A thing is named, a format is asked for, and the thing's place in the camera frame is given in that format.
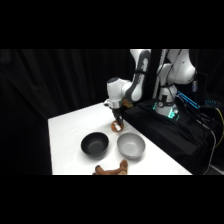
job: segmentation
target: table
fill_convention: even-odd
[[[191,175],[126,121],[122,132],[112,132],[113,121],[112,111],[103,103],[49,119],[53,175],[92,175],[97,165],[105,170],[119,168],[124,157],[118,151],[117,139],[127,132],[138,134],[146,143],[141,158],[127,159],[129,175]],[[92,132],[102,132],[110,141],[106,154],[97,159],[81,150],[83,138]]]

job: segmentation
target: black backdrop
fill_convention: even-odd
[[[146,83],[156,75],[161,49],[152,50]],[[224,50],[199,52],[209,91],[224,95]],[[51,174],[47,119],[108,98],[106,82],[132,79],[128,49],[1,49],[0,174]],[[154,83],[143,100],[150,99]]]

